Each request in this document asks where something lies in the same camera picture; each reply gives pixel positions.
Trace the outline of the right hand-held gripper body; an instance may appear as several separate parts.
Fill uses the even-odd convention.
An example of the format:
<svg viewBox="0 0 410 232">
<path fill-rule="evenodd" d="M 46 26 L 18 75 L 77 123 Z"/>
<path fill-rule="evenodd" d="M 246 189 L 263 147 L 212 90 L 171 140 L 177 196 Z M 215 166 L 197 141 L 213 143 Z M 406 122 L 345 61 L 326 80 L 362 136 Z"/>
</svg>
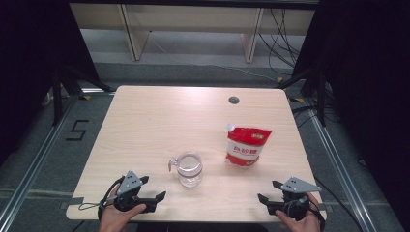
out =
<svg viewBox="0 0 410 232">
<path fill-rule="evenodd" d="M 308 183 L 296 177 L 289 178 L 282 183 L 282 202 L 273 202 L 272 206 L 267 206 L 268 213 L 273 215 L 276 210 L 284 212 L 288 217 L 301 220 L 308 211 L 310 201 L 308 192 L 320 192 L 321 187 Z"/>
</svg>

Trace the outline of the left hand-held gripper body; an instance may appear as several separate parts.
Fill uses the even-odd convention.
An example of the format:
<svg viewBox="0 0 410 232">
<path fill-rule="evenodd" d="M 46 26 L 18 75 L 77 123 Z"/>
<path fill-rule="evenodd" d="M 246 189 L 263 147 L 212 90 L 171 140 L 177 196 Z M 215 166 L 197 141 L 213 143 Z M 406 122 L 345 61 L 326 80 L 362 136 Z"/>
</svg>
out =
<svg viewBox="0 0 410 232">
<path fill-rule="evenodd" d="M 139 182 L 139 177 L 133 172 L 129 171 L 124 177 L 124 180 L 120 184 L 116 192 L 116 198 L 114 199 L 114 207 L 122 212 L 126 212 L 133 207 L 143 204 L 138 194 L 143 185 Z M 154 213 L 157 208 L 157 204 L 145 204 L 146 209 L 143 214 Z"/>
</svg>

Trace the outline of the clear glass jar with lid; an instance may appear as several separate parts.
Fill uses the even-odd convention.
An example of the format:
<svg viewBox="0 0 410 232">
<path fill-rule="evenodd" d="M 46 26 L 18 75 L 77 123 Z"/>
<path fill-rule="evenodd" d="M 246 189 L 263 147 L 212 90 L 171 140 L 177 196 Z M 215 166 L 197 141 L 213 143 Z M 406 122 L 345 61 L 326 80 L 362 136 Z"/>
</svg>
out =
<svg viewBox="0 0 410 232">
<path fill-rule="evenodd" d="M 168 171 L 175 167 L 179 183 L 188 189 L 197 187 L 202 181 L 202 158 L 196 152 L 185 152 L 168 162 Z"/>
</svg>

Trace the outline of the red and white sugar bag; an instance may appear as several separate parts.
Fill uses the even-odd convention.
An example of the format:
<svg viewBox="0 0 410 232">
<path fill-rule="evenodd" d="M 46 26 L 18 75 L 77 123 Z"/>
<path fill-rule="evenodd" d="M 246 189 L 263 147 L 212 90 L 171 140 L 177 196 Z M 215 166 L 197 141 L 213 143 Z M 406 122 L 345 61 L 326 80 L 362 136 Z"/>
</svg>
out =
<svg viewBox="0 0 410 232">
<path fill-rule="evenodd" d="M 268 141 L 270 130 L 227 125 L 227 151 L 225 158 L 232 164 L 248 167 L 254 165 Z"/>
</svg>

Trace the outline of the person's left hand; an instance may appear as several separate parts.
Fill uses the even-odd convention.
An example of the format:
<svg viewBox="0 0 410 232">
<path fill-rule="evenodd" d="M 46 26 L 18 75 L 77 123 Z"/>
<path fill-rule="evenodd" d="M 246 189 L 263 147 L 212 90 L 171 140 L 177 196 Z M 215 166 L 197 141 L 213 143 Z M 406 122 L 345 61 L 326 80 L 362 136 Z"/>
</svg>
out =
<svg viewBox="0 0 410 232">
<path fill-rule="evenodd" d="M 108 197 L 102 210 L 99 232 L 126 232 L 128 222 L 146 209 L 145 204 L 139 204 L 132 209 L 122 212 L 113 206 L 112 197 L 116 194 L 119 186 L 115 186 Z"/>
</svg>

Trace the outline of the person's right hand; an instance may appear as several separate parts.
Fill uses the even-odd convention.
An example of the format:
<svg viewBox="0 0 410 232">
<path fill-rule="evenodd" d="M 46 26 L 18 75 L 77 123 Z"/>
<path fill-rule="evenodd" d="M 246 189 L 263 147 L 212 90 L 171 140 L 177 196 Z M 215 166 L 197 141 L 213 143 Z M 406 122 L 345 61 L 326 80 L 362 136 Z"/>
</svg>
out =
<svg viewBox="0 0 410 232">
<path fill-rule="evenodd" d="M 309 210 L 305 217 L 299 221 L 288 217 L 284 212 L 276 210 L 276 216 L 282 221 L 281 228 L 288 229 L 290 232 L 321 232 L 321 222 L 319 218 L 313 213 L 317 209 L 318 200 L 310 193 L 307 193 L 310 201 Z"/>
</svg>

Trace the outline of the black metal stand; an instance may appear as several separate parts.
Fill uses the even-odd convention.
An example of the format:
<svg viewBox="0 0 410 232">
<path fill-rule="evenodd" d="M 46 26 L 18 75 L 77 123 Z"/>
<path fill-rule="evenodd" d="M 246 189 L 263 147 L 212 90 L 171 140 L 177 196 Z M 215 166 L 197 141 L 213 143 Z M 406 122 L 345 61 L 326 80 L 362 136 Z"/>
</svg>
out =
<svg viewBox="0 0 410 232">
<path fill-rule="evenodd" d="M 72 66 L 60 66 L 56 68 L 52 76 L 52 92 L 54 97 L 54 120 L 53 126 L 56 126 L 63 117 L 63 104 L 61 87 L 64 87 L 69 96 L 78 96 L 83 93 L 81 87 L 78 84 L 79 80 L 85 80 L 88 83 L 102 89 L 104 92 L 114 92 L 114 89 L 110 86 L 102 83 L 99 77 L 94 74 L 87 74 Z"/>
<path fill-rule="evenodd" d="M 302 79 L 305 81 L 305 83 L 301 89 L 301 94 L 303 97 L 312 97 L 313 94 L 316 94 L 317 105 L 315 106 L 315 108 L 317 112 L 317 118 L 321 123 L 321 126 L 325 127 L 326 78 L 320 67 L 312 66 L 302 72 L 293 74 L 290 79 L 282 82 L 278 86 L 278 89 L 285 89 Z"/>
</svg>

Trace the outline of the black curtain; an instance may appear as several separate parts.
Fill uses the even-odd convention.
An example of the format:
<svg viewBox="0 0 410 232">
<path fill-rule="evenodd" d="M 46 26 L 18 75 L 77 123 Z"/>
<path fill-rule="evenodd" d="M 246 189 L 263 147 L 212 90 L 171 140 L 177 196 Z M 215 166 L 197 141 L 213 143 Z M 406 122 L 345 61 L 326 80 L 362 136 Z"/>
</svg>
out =
<svg viewBox="0 0 410 232">
<path fill-rule="evenodd" d="M 69 0 L 0 0 L 0 165 L 65 69 L 99 78 Z"/>
<path fill-rule="evenodd" d="M 410 231 L 410 0 L 319 0 L 295 73 L 324 77 L 339 116 Z"/>
</svg>

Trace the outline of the beige wooden shelf unit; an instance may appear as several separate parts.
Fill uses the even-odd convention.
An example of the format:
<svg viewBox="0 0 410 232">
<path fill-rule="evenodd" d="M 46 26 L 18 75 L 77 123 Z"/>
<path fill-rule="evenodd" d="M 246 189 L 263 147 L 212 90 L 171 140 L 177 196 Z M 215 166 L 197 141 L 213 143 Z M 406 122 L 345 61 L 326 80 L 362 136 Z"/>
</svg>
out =
<svg viewBox="0 0 410 232">
<path fill-rule="evenodd" d="M 234 33 L 251 63 L 259 34 L 304 36 L 313 10 L 71 3 L 79 28 L 122 30 L 133 61 L 141 58 L 151 31 Z"/>
</svg>

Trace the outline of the long aluminium floor rail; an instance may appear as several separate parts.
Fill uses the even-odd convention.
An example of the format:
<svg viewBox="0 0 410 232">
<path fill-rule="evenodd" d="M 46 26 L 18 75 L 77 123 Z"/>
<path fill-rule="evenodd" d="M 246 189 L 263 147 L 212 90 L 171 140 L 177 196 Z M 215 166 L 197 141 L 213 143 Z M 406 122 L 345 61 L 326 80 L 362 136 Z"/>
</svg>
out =
<svg viewBox="0 0 410 232">
<path fill-rule="evenodd" d="M 330 162 L 337 174 L 337 177 L 340 181 L 340 184 L 343 188 L 343 191 L 346 195 L 348 202 L 353 210 L 353 215 L 359 227 L 363 232 L 375 232 L 374 224 L 371 220 L 371 217 L 368 213 L 367 206 L 365 205 L 361 195 L 359 194 L 356 186 L 354 185 L 352 178 L 347 172 L 347 169 L 344 163 L 339 156 L 337 148 L 330 137 L 327 129 L 322 126 L 319 121 L 319 114 L 316 110 L 311 109 L 309 114 L 312 116 L 312 123 L 320 137 L 320 140 L 326 150 L 326 153 L 330 159 Z"/>
<path fill-rule="evenodd" d="M 0 232 L 8 232 L 13 224 L 13 221 L 23 204 L 29 189 L 37 179 L 41 169 L 44 166 L 45 160 L 65 125 L 68 114 L 75 105 L 77 97 L 68 97 L 61 118 L 50 128 L 42 146 L 34 156 L 27 171 L 24 173 L 22 179 L 18 182 L 18 186 L 12 191 L 11 197 L 0 213 Z"/>
</svg>

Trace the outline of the short aluminium floor rail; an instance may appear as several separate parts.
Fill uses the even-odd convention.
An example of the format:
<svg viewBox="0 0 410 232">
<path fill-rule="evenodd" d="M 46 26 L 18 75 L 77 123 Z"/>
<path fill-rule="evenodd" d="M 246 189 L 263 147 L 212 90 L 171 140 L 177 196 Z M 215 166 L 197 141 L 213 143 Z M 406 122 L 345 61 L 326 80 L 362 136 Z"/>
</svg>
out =
<svg viewBox="0 0 410 232">
<path fill-rule="evenodd" d="M 115 95 L 115 91 L 105 91 L 100 88 L 82 88 L 82 95 Z"/>
</svg>

